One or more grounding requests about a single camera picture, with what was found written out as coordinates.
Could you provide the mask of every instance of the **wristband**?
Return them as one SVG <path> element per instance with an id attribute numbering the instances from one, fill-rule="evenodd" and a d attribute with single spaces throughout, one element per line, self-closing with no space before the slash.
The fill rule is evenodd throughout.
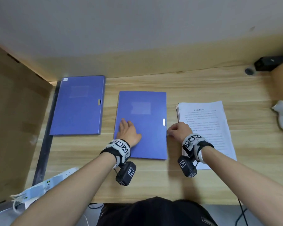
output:
<path id="1" fill-rule="evenodd" d="M 105 148 L 101 151 L 100 154 L 103 152 L 109 152 L 114 155 L 117 163 L 115 164 L 114 168 L 117 166 L 122 166 L 131 156 L 130 154 L 130 145 L 121 139 L 112 140 Z"/>
<path id="2" fill-rule="evenodd" d="M 209 143 L 206 138 L 199 134 L 193 133 L 188 135 L 182 142 L 182 148 L 188 154 L 189 157 L 195 156 L 196 161 L 205 163 L 202 158 L 201 149 L 205 146 L 214 146 Z"/>

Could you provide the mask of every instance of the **person's right hand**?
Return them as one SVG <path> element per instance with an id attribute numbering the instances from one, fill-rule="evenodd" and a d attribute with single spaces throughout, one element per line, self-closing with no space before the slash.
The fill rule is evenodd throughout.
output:
<path id="1" fill-rule="evenodd" d="M 189 134 L 193 133 L 189 125 L 184 122 L 173 124 L 166 132 L 169 136 L 173 136 L 180 143 L 182 143 Z"/>

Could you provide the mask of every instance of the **black trim strip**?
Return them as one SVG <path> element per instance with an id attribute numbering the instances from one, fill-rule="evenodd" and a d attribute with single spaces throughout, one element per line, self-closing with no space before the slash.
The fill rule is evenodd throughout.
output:
<path id="1" fill-rule="evenodd" d="M 47 166 L 49 153 L 50 153 L 50 147 L 53 141 L 53 136 L 50 136 L 49 132 L 50 132 L 51 124 L 53 122 L 53 113 L 55 111 L 55 105 L 57 103 L 57 98 L 58 98 L 58 94 L 60 90 L 60 84 L 61 84 L 61 81 L 58 81 L 57 86 L 55 88 L 55 93 L 53 95 L 53 102 L 51 104 L 48 121 L 47 121 L 46 129 L 45 129 L 45 135 L 44 135 L 44 139 L 42 142 L 42 147 L 41 147 L 41 151 L 40 151 L 40 155 L 38 159 L 38 164 L 37 164 L 36 172 L 33 178 L 33 184 L 32 184 L 33 186 L 44 180 L 46 166 Z"/>

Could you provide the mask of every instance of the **wooden desk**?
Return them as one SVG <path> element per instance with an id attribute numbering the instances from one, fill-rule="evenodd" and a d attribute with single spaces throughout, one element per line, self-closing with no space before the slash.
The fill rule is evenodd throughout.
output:
<path id="1" fill-rule="evenodd" d="M 222 100 L 238 161 L 283 184 L 283 132 L 270 109 L 272 100 L 277 99 L 271 77 L 266 73 L 247 76 L 244 69 L 245 66 L 239 66 L 107 79 L 101 135 L 54 137 L 45 178 L 81 167 L 98 156 L 113 138 L 119 91 L 140 90 L 167 92 L 167 128 L 177 122 L 175 105 L 179 102 Z M 42 135 L 27 187 L 31 185 L 41 144 Z M 93 202 L 135 202 L 160 196 L 204 204 L 238 203 L 212 170 L 198 171 L 195 178 L 186 178 L 177 164 L 180 144 L 169 139 L 167 145 L 168 160 L 130 159 L 137 170 L 127 187 L 117 184 L 112 171 Z"/>

